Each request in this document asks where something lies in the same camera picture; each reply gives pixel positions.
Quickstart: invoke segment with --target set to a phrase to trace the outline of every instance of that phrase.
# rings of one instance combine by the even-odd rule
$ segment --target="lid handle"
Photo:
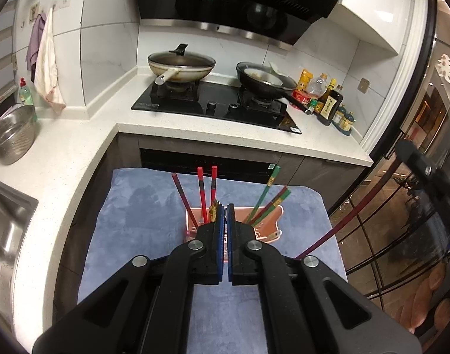
[[[175,50],[170,50],[169,53],[176,53],[177,55],[184,55],[184,51],[186,50],[188,44],[179,44],[179,46]]]

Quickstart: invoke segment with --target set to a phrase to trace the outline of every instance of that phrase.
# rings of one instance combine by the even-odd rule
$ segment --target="red chopstick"
[[[212,188],[210,190],[210,206],[212,206],[212,202],[215,199],[215,193],[217,188],[217,168],[215,165],[212,166]]]
[[[181,199],[182,199],[182,201],[184,203],[184,206],[186,207],[187,214],[189,214],[189,217],[192,219],[193,224],[194,224],[194,226],[196,227],[196,230],[197,230],[197,228],[198,228],[197,221],[196,221],[196,219],[194,217],[194,214],[193,214],[193,211],[190,208],[190,205],[189,205],[189,203],[187,201],[186,195],[184,194],[184,190],[182,189],[181,183],[179,182],[179,177],[177,176],[176,173],[171,173],[171,175],[172,175],[172,179],[174,180],[174,183],[176,184],[176,188],[177,188],[177,191],[179,192],[179,196],[181,196]]]
[[[207,217],[207,205],[205,204],[205,188],[204,188],[204,169],[200,166],[197,168],[198,175],[198,189],[200,191],[200,202],[202,204],[202,217],[204,219],[204,224],[208,223]]]

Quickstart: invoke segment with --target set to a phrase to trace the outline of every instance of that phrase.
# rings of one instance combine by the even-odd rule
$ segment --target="white towel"
[[[45,30],[41,36],[35,72],[35,88],[39,95],[51,105],[55,113],[61,113],[66,107],[58,86],[58,69],[53,40],[53,8],[49,10]]]

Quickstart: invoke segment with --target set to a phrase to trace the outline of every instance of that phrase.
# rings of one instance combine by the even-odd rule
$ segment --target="wok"
[[[289,76],[279,73],[275,67],[257,63],[241,62],[236,66],[236,74],[241,84],[261,99],[285,98],[300,110],[307,108],[291,96],[297,83]]]
[[[158,76],[157,85],[166,81],[193,82],[203,79],[215,66],[212,57],[199,53],[186,52],[187,44],[180,44],[169,52],[153,53],[148,57],[148,64]]]

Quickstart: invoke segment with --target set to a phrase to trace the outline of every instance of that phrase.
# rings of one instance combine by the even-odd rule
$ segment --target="blue towel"
[[[200,206],[197,176],[179,174],[192,207]],[[209,197],[210,178],[205,177]],[[217,199],[235,206],[254,206],[264,184],[217,179]],[[265,202],[281,189],[273,185]],[[283,234],[273,245],[295,257],[331,229],[321,196],[312,189],[291,186],[279,220]],[[168,255],[184,242],[185,209],[171,174],[151,169],[118,169],[98,215],[79,288],[83,300],[127,261],[138,254],[151,259]],[[337,240],[314,253],[346,279]],[[267,352],[257,286],[231,286],[224,270],[218,286],[196,285],[190,317],[190,354],[263,354]]]

